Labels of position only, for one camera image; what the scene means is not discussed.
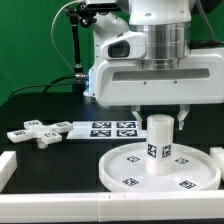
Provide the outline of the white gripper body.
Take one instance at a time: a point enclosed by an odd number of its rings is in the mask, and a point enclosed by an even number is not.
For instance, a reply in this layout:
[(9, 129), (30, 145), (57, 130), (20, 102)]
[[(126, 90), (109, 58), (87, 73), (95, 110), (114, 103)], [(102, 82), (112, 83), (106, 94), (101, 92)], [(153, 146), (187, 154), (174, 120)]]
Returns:
[(148, 70), (139, 60), (106, 60), (96, 71), (101, 105), (181, 105), (224, 102), (224, 48), (196, 49), (172, 69)]

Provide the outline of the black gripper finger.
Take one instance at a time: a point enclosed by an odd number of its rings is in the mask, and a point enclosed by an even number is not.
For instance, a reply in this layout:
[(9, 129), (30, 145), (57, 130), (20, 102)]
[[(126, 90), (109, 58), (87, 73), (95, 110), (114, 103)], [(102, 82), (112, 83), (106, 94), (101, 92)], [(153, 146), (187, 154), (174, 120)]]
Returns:
[(184, 127), (184, 120), (190, 112), (190, 106), (188, 104), (181, 105), (180, 111), (177, 115), (179, 129), (182, 130)]
[(137, 120), (139, 128), (142, 128), (143, 118), (141, 115), (141, 106), (133, 105), (131, 107), (131, 112), (132, 112), (133, 116), (135, 117), (135, 119)]

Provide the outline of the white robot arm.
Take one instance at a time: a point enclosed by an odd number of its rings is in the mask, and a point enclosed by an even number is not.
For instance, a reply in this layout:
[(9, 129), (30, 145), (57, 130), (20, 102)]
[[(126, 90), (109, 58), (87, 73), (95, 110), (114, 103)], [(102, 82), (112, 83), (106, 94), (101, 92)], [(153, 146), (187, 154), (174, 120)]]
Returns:
[(224, 102), (224, 48), (192, 49), (191, 9), (199, 0), (86, 0), (108, 8), (93, 25), (94, 64), (84, 94), (104, 106), (178, 105), (184, 122), (192, 104)]

